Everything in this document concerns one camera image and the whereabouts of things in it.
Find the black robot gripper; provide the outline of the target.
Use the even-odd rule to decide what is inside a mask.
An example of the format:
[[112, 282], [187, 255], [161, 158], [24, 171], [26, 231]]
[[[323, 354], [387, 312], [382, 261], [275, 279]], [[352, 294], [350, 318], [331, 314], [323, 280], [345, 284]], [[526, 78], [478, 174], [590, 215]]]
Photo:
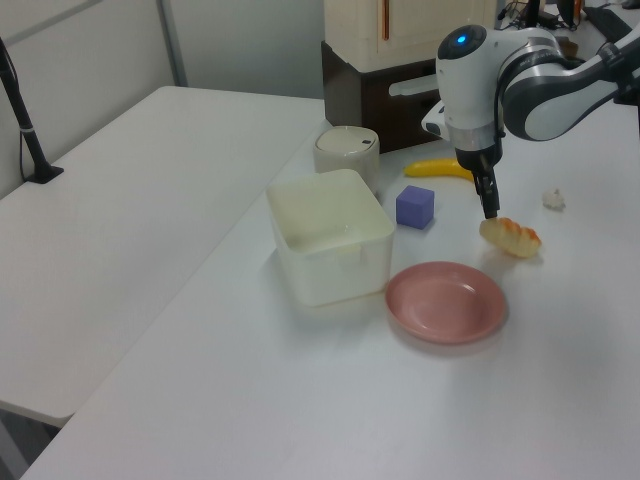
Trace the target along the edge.
[[494, 144], [477, 151], [456, 148], [455, 153], [459, 165], [473, 175], [476, 193], [482, 198], [485, 218], [496, 218], [500, 211], [500, 199], [494, 166], [501, 159], [501, 146]]

